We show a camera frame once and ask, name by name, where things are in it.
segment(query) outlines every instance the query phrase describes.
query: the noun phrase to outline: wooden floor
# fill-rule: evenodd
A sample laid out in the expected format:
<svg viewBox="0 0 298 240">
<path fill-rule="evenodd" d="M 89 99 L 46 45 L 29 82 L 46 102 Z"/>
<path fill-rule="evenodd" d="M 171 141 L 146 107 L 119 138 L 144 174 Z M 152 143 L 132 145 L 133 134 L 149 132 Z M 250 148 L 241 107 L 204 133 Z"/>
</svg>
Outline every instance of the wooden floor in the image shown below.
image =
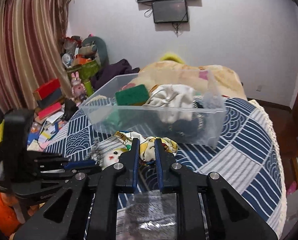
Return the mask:
<svg viewBox="0 0 298 240">
<path fill-rule="evenodd" d="M 273 122 L 273 129 L 277 135 L 285 174 L 285 184 L 286 189 L 288 190 L 291 183 L 296 181 L 295 170 L 291 158 L 296 157 L 298 150 L 298 131 L 294 125 L 290 112 L 268 106 L 264 106 L 264 108 Z"/>
</svg>

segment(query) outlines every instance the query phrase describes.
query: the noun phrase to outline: white cloth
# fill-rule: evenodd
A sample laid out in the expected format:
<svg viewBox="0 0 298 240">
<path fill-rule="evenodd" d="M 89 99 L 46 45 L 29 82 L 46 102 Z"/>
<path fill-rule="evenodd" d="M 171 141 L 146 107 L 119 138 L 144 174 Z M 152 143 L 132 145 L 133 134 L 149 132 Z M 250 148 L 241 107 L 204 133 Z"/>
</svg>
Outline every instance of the white cloth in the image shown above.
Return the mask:
<svg viewBox="0 0 298 240">
<path fill-rule="evenodd" d="M 161 85 L 153 92 L 147 105 L 155 107 L 193 108 L 193 96 L 196 91 L 187 85 Z M 174 123 L 179 119 L 191 121 L 192 112 L 189 111 L 158 111 L 163 123 Z"/>
</svg>

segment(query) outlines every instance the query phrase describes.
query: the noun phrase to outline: blue and white patterned bedsheet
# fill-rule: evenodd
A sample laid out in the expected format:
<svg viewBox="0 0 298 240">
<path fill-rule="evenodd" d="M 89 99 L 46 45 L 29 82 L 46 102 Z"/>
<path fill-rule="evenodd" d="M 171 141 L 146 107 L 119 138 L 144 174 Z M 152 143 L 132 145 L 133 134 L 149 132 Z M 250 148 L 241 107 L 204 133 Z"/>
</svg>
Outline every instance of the blue and white patterned bedsheet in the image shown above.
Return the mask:
<svg viewBox="0 0 298 240">
<path fill-rule="evenodd" d="M 286 208 L 282 201 L 283 170 L 278 165 L 273 142 L 268 136 L 268 124 L 263 113 L 243 99 L 227 98 L 225 105 L 226 117 L 217 148 L 179 144 L 176 159 L 195 172 L 219 172 L 279 236 L 284 224 L 281 215 Z M 79 110 L 46 151 L 62 153 L 73 161 L 83 160 L 91 151 L 95 137 L 107 151 L 119 147 L 120 142 L 115 137 L 105 131 L 95 132 L 83 111 Z M 154 168 L 142 167 L 141 174 L 143 181 L 139 183 L 137 192 L 157 188 Z M 118 209 L 121 211 L 128 197 L 127 194 L 119 195 Z M 117 234 L 121 232 L 122 229 L 117 228 Z"/>
</svg>

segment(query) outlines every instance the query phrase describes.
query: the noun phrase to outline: green sponge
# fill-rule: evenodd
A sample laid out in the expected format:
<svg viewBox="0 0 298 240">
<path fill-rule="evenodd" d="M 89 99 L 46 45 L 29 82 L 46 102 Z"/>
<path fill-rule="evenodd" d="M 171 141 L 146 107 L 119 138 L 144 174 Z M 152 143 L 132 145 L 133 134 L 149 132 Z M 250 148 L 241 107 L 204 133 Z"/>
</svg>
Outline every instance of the green sponge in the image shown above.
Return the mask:
<svg viewBox="0 0 298 240">
<path fill-rule="evenodd" d="M 149 93 L 144 85 L 116 92 L 118 106 L 142 106 L 148 99 Z"/>
</svg>

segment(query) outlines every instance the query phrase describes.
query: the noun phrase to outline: pink object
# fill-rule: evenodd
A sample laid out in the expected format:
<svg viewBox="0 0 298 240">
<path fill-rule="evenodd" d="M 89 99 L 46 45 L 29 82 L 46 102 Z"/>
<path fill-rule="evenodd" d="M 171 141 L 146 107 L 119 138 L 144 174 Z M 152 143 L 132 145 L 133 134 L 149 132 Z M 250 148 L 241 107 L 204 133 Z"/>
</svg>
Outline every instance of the pink object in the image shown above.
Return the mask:
<svg viewBox="0 0 298 240">
<path fill-rule="evenodd" d="M 290 185 L 290 187 L 287 190 L 287 196 L 291 195 L 292 193 L 294 193 L 297 190 L 297 182 L 293 181 Z"/>
<path fill-rule="evenodd" d="M 51 141 L 46 141 L 44 143 L 40 143 L 40 147 L 42 148 L 41 149 L 41 152 L 48 147 L 48 145 L 50 144 Z"/>
<path fill-rule="evenodd" d="M 133 87 L 135 87 L 135 84 L 134 83 L 129 83 L 129 84 L 125 85 L 121 90 L 126 90 L 128 88 L 133 88 Z"/>
<path fill-rule="evenodd" d="M 86 89 L 84 84 L 82 84 L 81 79 L 79 78 L 79 72 L 77 71 L 76 74 L 71 74 L 72 80 L 72 95 L 75 99 L 81 99 L 86 97 Z"/>
<path fill-rule="evenodd" d="M 200 72 L 199 72 L 199 78 L 202 78 L 204 80 L 208 80 L 208 71 L 206 71 L 206 70 L 200 70 Z"/>
</svg>

